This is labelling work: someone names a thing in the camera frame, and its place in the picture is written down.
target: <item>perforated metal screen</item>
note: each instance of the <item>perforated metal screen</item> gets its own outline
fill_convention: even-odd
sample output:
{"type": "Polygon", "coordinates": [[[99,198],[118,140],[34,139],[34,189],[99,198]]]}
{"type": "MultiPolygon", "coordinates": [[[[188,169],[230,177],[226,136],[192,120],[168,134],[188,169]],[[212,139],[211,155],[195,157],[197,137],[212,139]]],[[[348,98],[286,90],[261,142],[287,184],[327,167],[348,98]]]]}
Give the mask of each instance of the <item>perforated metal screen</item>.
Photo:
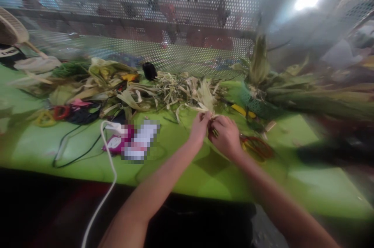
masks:
{"type": "Polygon", "coordinates": [[[232,75],[256,30],[270,62],[289,65],[295,52],[323,54],[374,9],[374,0],[0,0],[50,55],[84,55],[204,75],[232,75]]]}

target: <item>hand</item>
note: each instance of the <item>hand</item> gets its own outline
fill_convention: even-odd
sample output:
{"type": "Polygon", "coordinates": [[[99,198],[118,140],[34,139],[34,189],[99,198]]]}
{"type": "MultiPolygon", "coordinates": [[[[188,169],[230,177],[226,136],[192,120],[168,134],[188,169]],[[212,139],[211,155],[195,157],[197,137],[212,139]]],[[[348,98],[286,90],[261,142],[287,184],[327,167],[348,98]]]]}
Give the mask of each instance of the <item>hand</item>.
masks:
{"type": "Polygon", "coordinates": [[[226,116],[218,116],[209,127],[209,140],[228,159],[237,161],[243,156],[240,145],[239,130],[236,123],[226,116]],[[213,129],[217,130],[218,137],[213,134],[213,129]]]}
{"type": "Polygon", "coordinates": [[[198,144],[200,148],[202,147],[211,116],[211,112],[206,112],[205,114],[198,113],[194,119],[194,122],[192,123],[191,133],[188,141],[193,144],[198,144]]]}

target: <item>green plastic basket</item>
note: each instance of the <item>green plastic basket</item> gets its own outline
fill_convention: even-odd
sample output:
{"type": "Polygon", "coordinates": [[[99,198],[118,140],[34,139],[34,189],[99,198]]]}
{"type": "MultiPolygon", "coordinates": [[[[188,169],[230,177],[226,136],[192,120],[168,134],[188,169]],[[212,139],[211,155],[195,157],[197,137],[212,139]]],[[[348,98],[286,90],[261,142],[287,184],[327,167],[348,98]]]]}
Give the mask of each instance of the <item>green plastic basket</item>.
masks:
{"type": "Polygon", "coordinates": [[[269,102],[254,99],[244,82],[242,82],[240,99],[243,102],[243,105],[248,108],[249,111],[254,112],[258,117],[265,120],[272,120],[284,113],[283,109],[269,102]]]}

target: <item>green table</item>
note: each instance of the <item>green table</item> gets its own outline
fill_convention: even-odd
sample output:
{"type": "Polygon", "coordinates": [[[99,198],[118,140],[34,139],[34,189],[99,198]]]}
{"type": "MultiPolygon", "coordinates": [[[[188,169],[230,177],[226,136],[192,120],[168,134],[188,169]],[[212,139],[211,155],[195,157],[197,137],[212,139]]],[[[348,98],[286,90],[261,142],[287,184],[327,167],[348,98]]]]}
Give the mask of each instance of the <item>green table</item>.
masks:
{"type": "MultiPolygon", "coordinates": [[[[42,128],[25,121],[31,111],[42,107],[43,101],[5,85],[24,77],[23,74],[2,67],[0,77],[0,98],[6,100],[9,106],[14,106],[10,117],[0,119],[0,131],[3,132],[0,135],[0,166],[68,178],[112,181],[107,154],[101,151],[102,140],[80,161],[54,169],[51,163],[62,136],[76,126],[59,122],[53,127],[42,128]]],[[[240,87],[240,83],[228,82],[224,85],[230,88],[228,98],[238,101],[239,89],[236,88],[240,87]]],[[[163,117],[170,117],[167,112],[139,113],[135,123],[141,123],[146,115],[151,120],[160,121],[160,133],[144,164],[130,164],[119,156],[114,158],[117,182],[120,184],[138,185],[171,156],[186,141],[196,112],[189,109],[181,111],[180,125],[166,121],[163,117]]],[[[228,115],[243,133],[250,132],[241,115],[234,111],[228,115]]],[[[99,135],[99,125],[100,121],[96,121],[77,130],[76,135],[69,139],[59,164],[84,153],[99,135]]],[[[268,133],[268,143],[274,148],[276,157],[264,164],[264,170],[312,213],[357,219],[373,214],[370,204],[340,168],[315,169],[302,164],[296,156],[295,140],[309,144],[317,142],[318,138],[301,115],[277,121],[268,133]]],[[[218,154],[207,139],[173,192],[229,201],[253,201],[243,175],[218,154]]]]}

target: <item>red scissors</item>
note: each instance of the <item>red scissors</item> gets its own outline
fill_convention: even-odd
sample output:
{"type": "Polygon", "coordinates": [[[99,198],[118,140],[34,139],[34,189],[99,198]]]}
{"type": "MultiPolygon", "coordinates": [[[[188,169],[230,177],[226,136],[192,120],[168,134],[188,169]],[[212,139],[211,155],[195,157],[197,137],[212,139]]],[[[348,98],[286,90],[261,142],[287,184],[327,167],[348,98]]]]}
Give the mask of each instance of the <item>red scissors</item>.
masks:
{"type": "Polygon", "coordinates": [[[267,159],[274,156],[272,148],[258,137],[240,134],[240,140],[243,150],[260,164],[265,163],[267,159]]]}

